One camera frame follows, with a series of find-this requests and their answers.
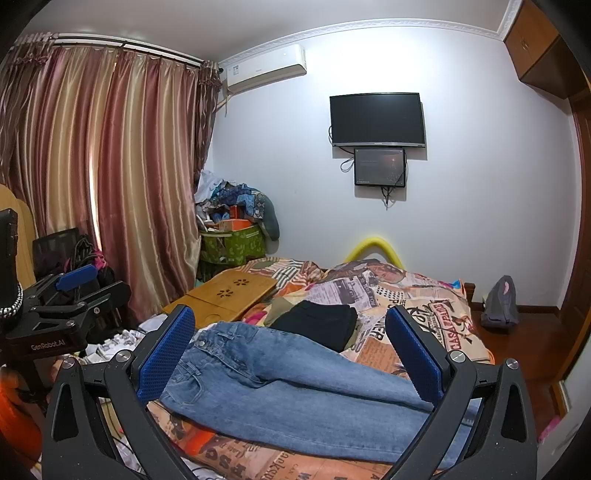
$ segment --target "door frame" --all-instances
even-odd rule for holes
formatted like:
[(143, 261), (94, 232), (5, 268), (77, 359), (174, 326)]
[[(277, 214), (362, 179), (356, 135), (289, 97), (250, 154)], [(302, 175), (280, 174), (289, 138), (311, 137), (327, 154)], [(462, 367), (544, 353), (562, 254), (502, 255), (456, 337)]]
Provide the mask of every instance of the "door frame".
[[(583, 142), (582, 142), (579, 120), (577, 118), (578, 105), (582, 102), (591, 102), (591, 83), (589, 83), (589, 79), (587, 79), (587, 83), (589, 84), (589, 88), (587, 88), (586, 90), (584, 90), (576, 95), (573, 95), (569, 99), (570, 106), (573, 111), (574, 123), (575, 123), (576, 129), (577, 129), (579, 156), (580, 156), (580, 162), (581, 162), (581, 219), (580, 219), (580, 226), (579, 226), (579, 238), (578, 238), (578, 242), (577, 242), (577, 251), (575, 254), (575, 258), (574, 258), (573, 269), (570, 274), (569, 286), (567, 288), (566, 295), (564, 296), (562, 307), (560, 309), (560, 320), (561, 321), (563, 320), (564, 314), (567, 310), (565, 308), (565, 306), (567, 305), (567, 302), (570, 300), (572, 291), (576, 286), (576, 281), (578, 280), (578, 276), (579, 276), (578, 273), (579, 272), (577, 270), (577, 266), (581, 262), (584, 261), (584, 259), (582, 258), (582, 253), (583, 253), (582, 249), (584, 246), (584, 241), (588, 235), (591, 235), (591, 233), (589, 233), (589, 232), (591, 232), (591, 225), (586, 225), (586, 221), (585, 221), (586, 214), (587, 214), (587, 201), (591, 200), (591, 197), (588, 195), (589, 194), (588, 188), (590, 188), (591, 186), (588, 185), (587, 178), (586, 178), (586, 172), (587, 172), (588, 168), (591, 168), (591, 163), (589, 165), (587, 165), (587, 161), (589, 161), (590, 159), (585, 157), (585, 151), (583, 149)], [(590, 332), (591, 332), (591, 309), (589, 309), (589, 311), (587, 312), (585, 320), (584, 320), (583, 324), (581, 325), (581, 328), (580, 328), (576, 338), (574, 339), (573, 346), (571, 347), (569, 354), (566, 356), (560, 369), (556, 373), (556, 376), (553, 379), (553, 384), (551, 386), (551, 391), (552, 391), (552, 393), (556, 399), (556, 402), (558, 404), (558, 409), (560, 410), (561, 417), (563, 417), (566, 414), (567, 407), (564, 404), (564, 399), (562, 398), (562, 389), (560, 388), (558, 383), (562, 380), (565, 380), (566, 377), (568, 376), (573, 365), (576, 363), (577, 359), (579, 358), (579, 355), (580, 355), (582, 349), (584, 348), (585, 344), (587, 343)]]

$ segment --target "monitor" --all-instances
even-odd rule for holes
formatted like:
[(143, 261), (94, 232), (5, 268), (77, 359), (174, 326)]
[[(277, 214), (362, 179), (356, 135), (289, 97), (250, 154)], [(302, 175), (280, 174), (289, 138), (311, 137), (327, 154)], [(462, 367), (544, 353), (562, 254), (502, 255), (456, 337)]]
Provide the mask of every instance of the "monitor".
[(405, 187), (404, 150), (355, 148), (355, 184), (371, 187)]
[(418, 93), (361, 93), (330, 97), (332, 144), (425, 147)]

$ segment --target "bedspread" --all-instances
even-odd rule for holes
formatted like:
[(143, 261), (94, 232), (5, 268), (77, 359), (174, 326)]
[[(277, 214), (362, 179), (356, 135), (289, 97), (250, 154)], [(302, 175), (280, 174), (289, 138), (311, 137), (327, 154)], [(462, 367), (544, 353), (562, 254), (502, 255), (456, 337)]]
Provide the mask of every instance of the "bedspread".
[[(355, 307), (359, 317), (357, 337), (342, 353), (351, 361), (408, 378), (385, 333), (386, 311), (395, 305), (404, 305), (448, 351), (461, 349), (473, 361), (493, 361), (476, 335), (460, 281), (445, 283), (378, 260), (349, 262), (325, 274), (312, 262), (278, 258), (253, 261), (239, 269), (273, 278), (287, 278), (293, 272), (275, 294), (292, 304), (307, 299)], [(270, 305), (259, 304), (245, 320), (254, 319), (249, 323), (263, 325), (270, 310)], [(243, 442), (187, 422), (159, 403), (151, 403), (148, 408), (169, 438), (190, 458), (231, 480), (377, 480), (390, 467), (383, 463), (306, 456)]]

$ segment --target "ceiling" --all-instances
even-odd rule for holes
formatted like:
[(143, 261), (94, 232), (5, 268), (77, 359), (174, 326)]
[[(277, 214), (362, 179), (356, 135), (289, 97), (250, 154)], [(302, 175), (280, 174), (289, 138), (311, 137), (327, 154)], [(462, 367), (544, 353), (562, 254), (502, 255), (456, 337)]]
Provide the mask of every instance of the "ceiling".
[(221, 61), (285, 35), (359, 20), (415, 18), (497, 32), (508, 4), (509, 0), (51, 0), (25, 32), (111, 35)]

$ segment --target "gray bag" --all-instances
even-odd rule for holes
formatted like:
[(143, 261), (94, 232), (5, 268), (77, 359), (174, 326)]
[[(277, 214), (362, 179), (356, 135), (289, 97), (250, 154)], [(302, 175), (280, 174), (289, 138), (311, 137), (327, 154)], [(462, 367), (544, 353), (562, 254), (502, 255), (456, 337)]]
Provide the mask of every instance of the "gray bag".
[(517, 325), (516, 295), (513, 279), (509, 275), (501, 277), (486, 299), (486, 307), (480, 316), (482, 326), (509, 329)]

